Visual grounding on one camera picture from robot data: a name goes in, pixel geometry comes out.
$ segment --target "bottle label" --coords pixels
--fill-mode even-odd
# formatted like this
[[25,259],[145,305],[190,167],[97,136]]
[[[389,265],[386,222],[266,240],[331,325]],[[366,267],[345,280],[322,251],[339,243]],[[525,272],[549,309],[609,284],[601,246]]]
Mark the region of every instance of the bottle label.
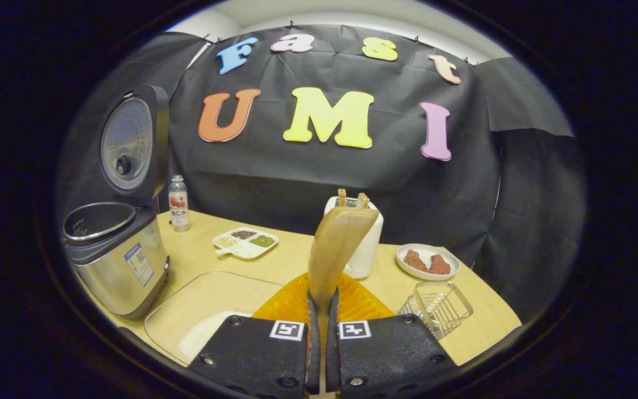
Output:
[[169,193],[169,209],[172,212],[172,225],[185,226],[188,224],[188,199],[185,191]]

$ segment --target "white plate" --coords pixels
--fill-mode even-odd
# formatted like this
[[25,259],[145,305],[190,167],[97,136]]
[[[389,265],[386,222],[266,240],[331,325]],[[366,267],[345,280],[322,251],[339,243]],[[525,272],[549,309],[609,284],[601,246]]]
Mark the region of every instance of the white plate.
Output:
[[[428,269],[432,264],[432,260],[430,260],[430,258],[436,254],[441,255],[445,262],[450,265],[450,274],[430,274],[410,267],[409,265],[407,265],[407,263],[403,262],[403,259],[406,255],[408,255],[408,250],[410,249],[418,253],[418,256],[420,256],[420,260],[422,260],[423,263],[428,266]],[[405,272],[407,272],[408,274],[413,275],[417,278],[421,278],[423,280],[450,280],[450,278],[453,278],[454,275],[459,272],[459,260],[454,255],[441,248],[432,247],[431,245],[426,245],[423,243],[407,243],[406,245],[398,248],[397,252],[395,252],[395,260],[398,261],[398,265],[400,266],[400,268],[402,268],[402,270],[405,270]]]
[[[231,236],[232,233],[235,232],[240,232],[240,230],[247,230],[248,232],[255,232],[255,235],[252,235],[244,240],[238,238],[238,237],[233,237]],[[233,238],[235,240],[238,240],[238,243],[236,245],[233,245],[230,248],[223,248],[220,245],[218,245],[216,242],[217,240],[219,240],[220,237],[229,237],[229,238]],[[269,238],[272,238],[274,240],[274,242],[272,243],[272,245],[270,245],[267,248],[261,247],[260,245],[255,245],[253,243],[251,243],[250,241],[260,237],[260,236],[267,236]],[[268,252],[269,250],[271,250],[275,245],[277,245],[277,243],[279,242],[279,238],[277,238],[276,235],[268,233],[268,232],[263,232],[262,230],[258,230],[258,229],[253,229],[251,227],[238,227],[238,229],[233,229],[230,230],[228,232],[225,232],[215,238],[213,238],[213,245],[215,245],[218,248],[223,248],[223,249],[228,249],[233,255],[238,256],[238,258],[242,258],[242,259],[255,259],[260,255],[263,255],[263,253]]]

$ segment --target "black fabric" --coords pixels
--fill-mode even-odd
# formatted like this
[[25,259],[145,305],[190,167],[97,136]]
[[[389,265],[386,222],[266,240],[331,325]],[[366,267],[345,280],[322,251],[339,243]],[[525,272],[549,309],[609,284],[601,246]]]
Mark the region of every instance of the black fabric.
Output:
[[[274,53],[283,35],[314,36],[307,53]],[[219,75],[218,51],[250,37],[245,65]],[[368,58],[364,38],[397,45],[395,61]],[[461,84],[441,78],[430,54],[457,66]],[[334,106],[348,91],[363,91],[369,107],[370,149],[343,147],[315,136],[284,141],[296,106],[292,90],[321,89]],[[260,89],[245,129],[234,139],[208,143],[198,136],[203,99],[228,93],[218,116],[227,126],[241,89]],[[452,159],[424,157],[421,101],[450,110]],[[240,35],[208,48],[188,68],[170,102],[169,134],[193,210],[266,227],[314,234],[326,201],[344,187],[365,192],[385,219],[383,243],[444,245],[467,264],[476,258],[493,214],[498,152],[488,130],[484,93],[471,66],[456,56],[382,31],[344,25],[274,28]]]
[[477,65],[492,131],[540,129],[574,137],[567,117],[548,88],[516,58],[497,58]]
[[473,270],[526,323],[554,299],[577,253],[587,208],[583,160],[574,138],[535,129],[494,134],[501,189]]
[[56,176],[58,225],[74,208],[110,200],[115,195],[100,169],[99,143],[106,118],[117,102],[137,84],[159,86],[171,96],[184,69],[204,43],[195,35],[163,33],[132,53],[96,86],[71,124],[61,148]]

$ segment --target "meat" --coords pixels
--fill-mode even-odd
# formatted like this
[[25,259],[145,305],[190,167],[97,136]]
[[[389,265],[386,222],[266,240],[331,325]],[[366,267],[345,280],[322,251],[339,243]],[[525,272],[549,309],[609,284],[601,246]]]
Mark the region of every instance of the meat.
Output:
[[425,266],[425,263],[420,260],[420,256],[418,255],[418,253],[412,249],[408,249],[408,255],[405,255],[403,262],[405,262],[405,264],[409,265],[411,268],[415,268],[419,271],[428,273],[427,266]]
[[433,264],[430,265],[430,274],[450,274],[450,265],[445,262],[441,255],[433,255],[430,260],[433,261]]

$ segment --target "metal wire rack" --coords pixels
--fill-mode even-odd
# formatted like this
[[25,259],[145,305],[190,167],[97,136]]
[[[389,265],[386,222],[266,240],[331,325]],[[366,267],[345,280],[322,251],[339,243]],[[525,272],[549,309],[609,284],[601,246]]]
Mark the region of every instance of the metal wire rack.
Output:
[[471,316],[474,309],[452,282],[430,281],[415,286],[398,315],[408,313],[418,316],[436,339],[442,339]]

